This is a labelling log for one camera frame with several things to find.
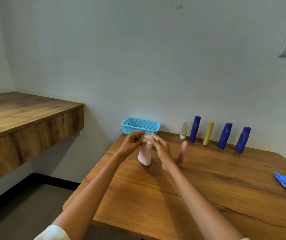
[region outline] person's left hand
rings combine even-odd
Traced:
[[[141,131],[132,132],[127,135],[116,153],[124,157],[124,159],[131,155],[135,151],[135,149],[146,143],[146,140],[142,140],[141,138],[144,134],[145,131]]]

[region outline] cream bottle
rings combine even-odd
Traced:
[[[151,154],[153,149],[151,137],[151,135],[143,135],[142,140],[146,140],[146,144],[141,146],[140,152],[138,153],[138,160],[145,166],[151,164]]]

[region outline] light blue basket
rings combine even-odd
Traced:
[[[129,117],[121,125],[125,135],[140,131],[146,131],[146,134],[150,135],[151,133],[156,134],[159,131],[161,123]]]

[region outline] blue bottle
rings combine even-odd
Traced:
[[[191,134],[190,134],[190,142],[195,142],[195,139],[197,137],[197,131],[199,129],[199,125],[200,125],[200,121],[201,121],[201,117],[200,116],[195,116],[194,118],[194,122],[192,125],[192,130],[191,130]]]
[[[243,150],[245,148],[245,145],[246,145],[246,142],[249,138],[249,135],[250,135],[250,131],[251,131],[251,128],[250,127],[244,127],[241,135],[240,135],[240,138],[236,144],[236,147],[235,147],[235,150],[238,152],[238,153],[243,153]]]
[[[222,131],[222,134],[221,134],[221,137],[220,137],[220,140],[218,141],[218,144],[217,146],[221,149],[224,149],[227,142],[228,142],[228,138],[230,136],[230,133],[231,133],[231,129],[232,129],[232,123],[226,123],[225,126],[224,126],[224,129]]]

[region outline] forearm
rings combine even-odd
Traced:
[[[244,238],[244,235],[188,180],[175,163],[171,162],[168,169],[206,240]]]
[[[64,229],[71,240],[81,240],[123,159],[121,155],[114,154],[52,225]]]

